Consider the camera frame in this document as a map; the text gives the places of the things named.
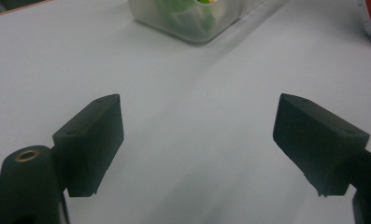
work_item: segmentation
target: white table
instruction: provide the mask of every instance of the white table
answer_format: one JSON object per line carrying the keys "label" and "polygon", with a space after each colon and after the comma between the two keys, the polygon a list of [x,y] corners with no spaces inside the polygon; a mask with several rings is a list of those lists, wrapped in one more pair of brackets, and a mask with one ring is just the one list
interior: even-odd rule
{"label": "white table", "polygon": [[124,142],[97,195],[67,199],[74,224],[354,223],[354,188],[319,198],[273,141],[282,92],[371,134],[355,1],[271,0],[203,46],[136,22],[124,0],[0,16],[0,166],[121,95]]}

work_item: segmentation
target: green object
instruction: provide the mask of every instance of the green object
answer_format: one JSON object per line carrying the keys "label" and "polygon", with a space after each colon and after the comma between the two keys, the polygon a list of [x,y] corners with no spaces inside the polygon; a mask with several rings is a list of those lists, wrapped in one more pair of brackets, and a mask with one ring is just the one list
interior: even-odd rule
{"label": "green object", "polygon": [[206,35],[216,25],[209,7],[203,7],[194,0],[155,0],[159,14],[176,33]]}

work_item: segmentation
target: clear plastic container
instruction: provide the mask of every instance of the clear plastic container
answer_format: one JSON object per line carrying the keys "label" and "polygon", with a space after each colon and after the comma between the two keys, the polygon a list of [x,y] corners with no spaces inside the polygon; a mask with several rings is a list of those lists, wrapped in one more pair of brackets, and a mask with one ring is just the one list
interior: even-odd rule
{"label": "clear plastic container", "polygon": [[128,0],[133,15],[159,30],[203,43],[220,34],[263,0]]}

